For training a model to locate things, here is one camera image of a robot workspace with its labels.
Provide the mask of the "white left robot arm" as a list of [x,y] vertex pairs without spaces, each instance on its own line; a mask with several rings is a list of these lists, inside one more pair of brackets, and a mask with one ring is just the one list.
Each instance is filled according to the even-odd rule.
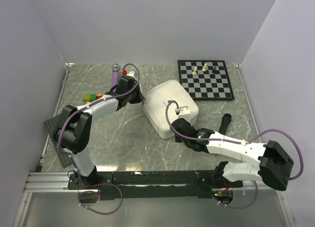
[[103,96],[83,106],[67,105],[63,108],[53,132],[58,152],[65,153],[75,167],[79,182],[85,188],[97,183],[97,168],[87,151],[92,124],[129,104],[141,103],[139,81],[130,74],[120,78],[118,84]]

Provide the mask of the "white medicine kit case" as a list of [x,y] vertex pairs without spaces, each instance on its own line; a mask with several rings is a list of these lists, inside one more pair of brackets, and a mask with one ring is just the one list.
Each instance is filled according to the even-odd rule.
[[183,118],[192,126],[196,123],[199,108],[188,92],[176,80],[168,80],[144,95],[143,111],[162,139],[174,136],[169,122]]

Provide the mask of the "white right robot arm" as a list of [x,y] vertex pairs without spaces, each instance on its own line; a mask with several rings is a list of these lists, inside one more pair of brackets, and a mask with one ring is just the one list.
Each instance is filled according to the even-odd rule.
[[238,163],[221,162],[215,182],[221,187],[237,181],[262,181],[268,187],[285,191],[290,180],[293,159],[276,141],[254,143],[225,135],[231,122],[222,119],[219,131],[201,128],[196,130],[183,118],[175,120],[171,129],[176,142],[183,142],[197,152],[219,154],[234,158]]

